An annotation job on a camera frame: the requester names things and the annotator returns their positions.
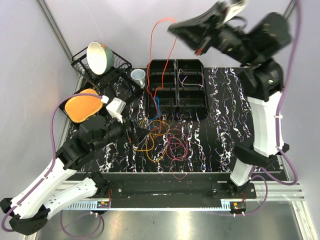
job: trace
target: black storage bin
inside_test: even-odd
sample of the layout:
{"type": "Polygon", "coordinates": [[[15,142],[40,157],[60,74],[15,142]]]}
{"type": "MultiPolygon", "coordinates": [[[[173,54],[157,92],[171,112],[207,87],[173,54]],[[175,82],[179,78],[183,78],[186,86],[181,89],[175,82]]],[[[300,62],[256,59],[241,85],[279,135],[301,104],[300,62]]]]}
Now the black storage bin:
{"type": "Polygon", "coordinates": [[[179,89],[206,89],[206,81],[201,73],[180,72],[177,75],[177,86],[179,89]]]}
{"type": "MultiPolygon", "coordinates": [[[[155,101],[148,95],[147,109],[150,115],[156,115],[157,109],[155,101]]],[[[175,89],[162,89],[156,92],[156,96],[159,98],[159,107],[161,112],[176,113],[178,110],[177,90],[175,89]]]]}
{"type": "MultiPolygon", "coordinates": [[[[167,63],[166,60],[152,60],[150,63],[149,73],[152,74],[163,74],[165,66],[167,63]]],[[[170,59],[168,65],[166,66],[165,72],[167,74],[174,74],[175,73],[175,60],[170,59]]]]}
{"type": "Polygon", "coordinates": [[[209,111],[208,96],[201,89],[178,90],[180,113],[206,113],[209,111]]]}
{"type": "Polygon", "coordinates": [[[176,71],[180,69],[184,73],[204,73],[204,65],[198,59],[177,59],[176,71]]]}
{"type": "MultiPolygon", "coordinates": [[[[154,74],[149,76],[149,88],[156,89],[162,86],[162,74],[154,74]]],[[[164,74],[163,87],[175,89],[177,87],[177,79],[175,74],[164,74]]]]}

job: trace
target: gray wall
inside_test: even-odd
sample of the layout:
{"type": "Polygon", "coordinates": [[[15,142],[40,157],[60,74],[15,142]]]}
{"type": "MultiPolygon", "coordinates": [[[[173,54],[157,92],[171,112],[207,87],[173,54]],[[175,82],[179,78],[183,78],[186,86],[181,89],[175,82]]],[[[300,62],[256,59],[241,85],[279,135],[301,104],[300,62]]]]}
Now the gray wall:
{"type": "MultiPolygon", "coordinates": [[[[47,1],[71,51],[77,53],[90,42],[106,44],[134,67],[150,61],[150,35],[155,23],[165,17],[183,21],[207,11],[216,0],[55,0],[47,1]]],[[[241,13],[248,29],[269,12],[283,13],[289,0],[250,0],[241,13]]],[[[174,37],[167,33],[170,22],[158,25],[153,36],[153,59],[168,58],[174,37]]],[[[178,41],[172,58],[196,58],[178,41]]],[[[211,49],[202,56],[207,67],[234,67],[238,62],[211,49]]]]}
{"type": "MultiPolygon", "coordinates": [[[[50,116],[57,102],[72,93],[77,76],[36,1],[1,0],[0,16],[2,200],[23,191],[49,164],[50,116]]],[[[64,122],[58,112],[56,138],[64,122]]],[[[21,238],[0,230],[0,239],[21,238]]]]}
{"type": "MultiPolygon", "coordinates": [[[[292,82],[283,106],[283,139],[290,144],[288,156],[299,174],[313,224],[320,237],[320,2],[302,0],[302,31],[295,57],[292,82]]],[[[295,28],[296,16],[290,20],[295,28]]],[[[285,66],[289,48],[278,55],[285,66]]]]}

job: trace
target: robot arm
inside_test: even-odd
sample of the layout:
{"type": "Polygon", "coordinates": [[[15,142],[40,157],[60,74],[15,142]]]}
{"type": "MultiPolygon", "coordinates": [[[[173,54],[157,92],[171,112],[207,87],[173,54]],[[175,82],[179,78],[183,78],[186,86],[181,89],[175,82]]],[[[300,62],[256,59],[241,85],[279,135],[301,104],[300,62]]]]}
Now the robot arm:
{"type": "Polygon", "coordinates": [[[73,202],[92,196],[106,196],[108,182],[99,172],[91,173],[79,184],[60,193],[55,193],[55,190],[91,161],[98,149],[118,138],[138,144],[147,134],[149,130],[137,127],[133,121],[122,117],[120,122],[114,120],[109,125],[100,115],[89,117],[79,126],[77,134],[56,152],[57,158],[49,174],[47,172],[53,161],[22,193],[0,202],[2,211],[12,217],[9,221],[12,230],[31,235],[73,202]]]}
{"type": "Polygon", "coordinates": [[[285,18],[275,12],[265,16],[250,32],[232,27],[229,21],[243,20],[236,15],[247,0],[234,0],[230,6],[218,1],[204,14],[169,26],[168,31],[183,40],[196,55],[213,47],[241,63],[239,79],[252,109],[253,146],[236,145],[237,161],[229,181],[229,192],[240,192],[249,183],[253,166],[267,167],[277,159],[279,149],[289,146],[276,141],[276,109],[284,88],[284,74],[273,55],[291,42],[285,18]]]}

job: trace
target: blue rope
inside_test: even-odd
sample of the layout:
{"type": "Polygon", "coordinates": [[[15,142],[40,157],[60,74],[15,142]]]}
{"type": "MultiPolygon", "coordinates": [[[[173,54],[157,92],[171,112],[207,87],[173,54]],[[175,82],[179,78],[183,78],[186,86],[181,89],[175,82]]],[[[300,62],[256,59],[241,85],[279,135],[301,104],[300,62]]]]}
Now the blue rope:
{"type": "Polygon", "coordinates": [[[148,119],[148,122],[152,122],[152,121],[154,121],[154,120],[156,120],[157,118],[159,118],[160,116],[161,116],[161,114],[162,114],[162,112],[160,111],[160,100],[159,100],[159,98],[156,96],[155,97],[155,101],[156,101],[156,105],[157,105],[157,108],[158,108],[158,115],[157,116],[155,116],[154,118],[152,118],[152,119],[148,119]]]}

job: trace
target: red wire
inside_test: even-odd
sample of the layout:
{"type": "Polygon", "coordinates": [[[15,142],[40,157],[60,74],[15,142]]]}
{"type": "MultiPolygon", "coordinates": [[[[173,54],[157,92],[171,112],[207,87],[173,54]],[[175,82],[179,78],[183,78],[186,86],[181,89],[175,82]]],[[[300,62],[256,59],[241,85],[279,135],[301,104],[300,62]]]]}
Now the red wire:
{"type": "Polygon", "coordinates": [[[157,91],[160,90],[160,89],[163,89],[164,88],[164,77],[165,77],[165,72],[166,72],[166,69],[167,69],[167,66],[168,66],[168,63],[169,63],[169,60],[170,60],[170,57],[171,57],[171,54],[176,46],[176,42],[177,42],[177,38],[176,37],[174,39],[174,43],[173,43],[173,46],[172,46],[172,49],[170,51],[170,54],[169,54],[169,57],[166,61],[166,64],[164,66],[164,69],[163,69],[163,73],[162,73],[162,78],[161,78],[161,86],[157,87],[155,89],[155,92],[154,92],[154,96],[152,95],[152,93],[150,92],[149,90],[149,87],[150,87],[150,64],[151,64],[151,61],[152,61],[152,37],[153,37],[153,34],[154,34],[154,30],[156,29],[156,26],[160,23],[163,23],[163,22],[166,22],[166,21],[169,21],[169,22],[173,22],[173,23],[176,23],[177,20],[175,20],[174,18],[172,17],[165,17],[159,21],[156,22],[156,24],[154,25],[153,29],[152,29],[152,32],[151,32],[151,38],[150,38],[150,62],[147,66],[147,70],[146,70],[146,75],[147,75],[147,87],[146,87],[146,91],[147,93],[151,96],[151,98],[153,98],[153,101],[154,101],[154,104],[155,104],[155,108],[156,108],[156,114],[159,115],[159,109],[157,107],[157,103],[156,103],[156,100],[155,100],[155,97],[157,95],[157,91]]]}

